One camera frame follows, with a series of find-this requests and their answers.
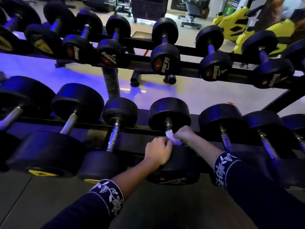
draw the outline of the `embroidered cuff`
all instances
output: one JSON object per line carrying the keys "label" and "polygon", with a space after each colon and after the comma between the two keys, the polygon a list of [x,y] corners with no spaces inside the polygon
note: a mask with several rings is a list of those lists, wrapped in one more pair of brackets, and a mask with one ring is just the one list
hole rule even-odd
{"label": "embroidered cuff", "polygon": [[214,173],[216,177],[216,185],[227,189],[226,177],[229,169],[235,163],[240,161],[237,157],[227,152],[222,152],[216,157],[214,164]]}
{"label": "embroidered cuff", "polygon": [[101,180],[88,193],[94,193],[103,200],[108,209],[110,220],[112,220],[123,207],[123,193],[121,192],[120,188],[111,180]]}

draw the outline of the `white floor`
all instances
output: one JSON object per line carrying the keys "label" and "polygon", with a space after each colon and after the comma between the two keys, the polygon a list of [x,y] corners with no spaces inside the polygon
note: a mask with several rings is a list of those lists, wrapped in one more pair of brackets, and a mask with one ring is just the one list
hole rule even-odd
{"label": "white floor", "polygon": [[[43,4],[32,5],[39,13],[42,21],[45,18],[42,13]],[[107,19],[112,13],[99,14],[102,22],[106,24]],[[179,38],[177,45],[194,47],[195,37],[199,30],[191,29],[188,26],[180,27],[181,19],[177,19],[177,15],[166,14],[167,17],[174,19],[179,28]],[[135,31],[143,31],[151,33],[153,23],[138,21],[135,24],[129,19],[132,26],[132,34]],[[210,20],[198,19],[203,27],[210,25]],[[223,51],[231,52],[234,44],[225,42],[220,48]],[[143,55],[145,50],[136,49],[136,54]],[[184,61],[200,62],[201,58],[192,56],[181,56]],[[14,75],[22,75],[37,79],[57,92],[59,88],[70,82],[82,83],[97,90],[106,101],[108,99],[105,88],[104,78],[101,69],[90,65],[82,65],[73,63],[67,65],[66,68],[55,68],[54,60],[39,59],[26,56],[16,56],[8,54],[0,54],[0,70],[5,72],[7,77]],[[177,76],[177,82],[174,85],[164,84],[163,76],[159,75],[142,75],[142,83],[138,88],[130,87],[130,77],[132,70],[119,69],[119,83],[121,88],[121,96],[133,100],[138,108],[149,109],[150,105],[163,97],[177,97],[184,100],[188,106],[190,113],[200,114],[205,108],[219,103],[234,103],[241,113],[261,110],[268,103],[282,94],[283,89],[257,89],[246,84],[235,84],[228,82],[207,82],[201,79]],[[289,107],[282,110],[279,115],[289,115],[294,113],[305,113],[305,98],[302,98]]]}

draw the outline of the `embroidered leaf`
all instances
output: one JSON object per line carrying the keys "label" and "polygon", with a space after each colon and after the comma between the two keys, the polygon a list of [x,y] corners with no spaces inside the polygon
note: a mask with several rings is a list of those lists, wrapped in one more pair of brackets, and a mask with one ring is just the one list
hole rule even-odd
{"label": "embroidered leaf", "polygon": [[230,162],[233,161],[232,158],[230,158],[230,157],[225,157],[224,159],[227,161],[230,161]]}
{"label": "embroidered leaf", "polygon": [[103,186],[103,187],[101,188],[100,193],[105,193],[107,190],[108,190],[108,187],[107,187],[107,186]]}

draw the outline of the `yellow label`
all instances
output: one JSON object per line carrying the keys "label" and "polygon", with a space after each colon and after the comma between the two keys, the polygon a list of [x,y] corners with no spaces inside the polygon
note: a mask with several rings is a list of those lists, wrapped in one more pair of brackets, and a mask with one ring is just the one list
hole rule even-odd
{"label": "yellow label", "polygon": [[4,51],[13,51],[12,45],[2,36],[0,36],[0,49]]}
{"label": "yellow label", "polygon": [[89,182],[89,183],[93,183],[93,184],[97,184],[99,183],[100,180],[94,180],[94,179],[85,179],[85,182]]}
{"label": "yellow label", "polygon": [[32,169],[29,169],[29,173],[35,175],[35,176],[41,176],[41,177],[54,177],[54,176],[57,176],[57,174],[54,174],[54,173],[48,173],[48,172],[43,172],[43,171],[39,171],[39,170],[32,170]]}
{"label": "yellow label", "polygon": [[37,40],[34,43],[34,46],[38,49],[41,50],[43,52],[49,53],[49,54],[53,54],[53,51],[51,50],[51,48],[48,46],[48,44],[43,41],[42,39]]}

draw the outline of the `person's right hand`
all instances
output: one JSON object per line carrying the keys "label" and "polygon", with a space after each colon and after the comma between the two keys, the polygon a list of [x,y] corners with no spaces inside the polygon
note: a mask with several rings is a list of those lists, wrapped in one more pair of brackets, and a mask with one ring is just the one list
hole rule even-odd
{"label": "person's right hand", "polygon": [[182,140],[183,143],[187,144],[190,146],[191,140],[194,138],[196,134],[194,131],[187,125],[183,126],[180,128],[174,135],[173,137],[176,139]]}

